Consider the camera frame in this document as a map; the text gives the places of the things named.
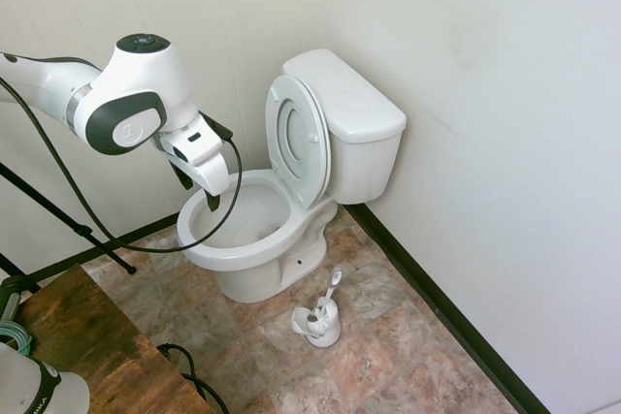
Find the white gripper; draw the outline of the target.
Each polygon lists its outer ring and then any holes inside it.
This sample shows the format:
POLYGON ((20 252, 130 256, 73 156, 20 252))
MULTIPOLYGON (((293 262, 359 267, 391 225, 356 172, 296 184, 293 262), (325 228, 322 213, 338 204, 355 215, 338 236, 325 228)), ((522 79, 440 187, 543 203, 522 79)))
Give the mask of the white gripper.
POLYGON ((202 115, 197 115, 178 130, 158 133, 158 150, 173 165, 181 186, 190 190, 195 181, 205 189, 211 212, 219 209, 219 195, 229 186, 229 173, 221 148, 222 139, 202 115))

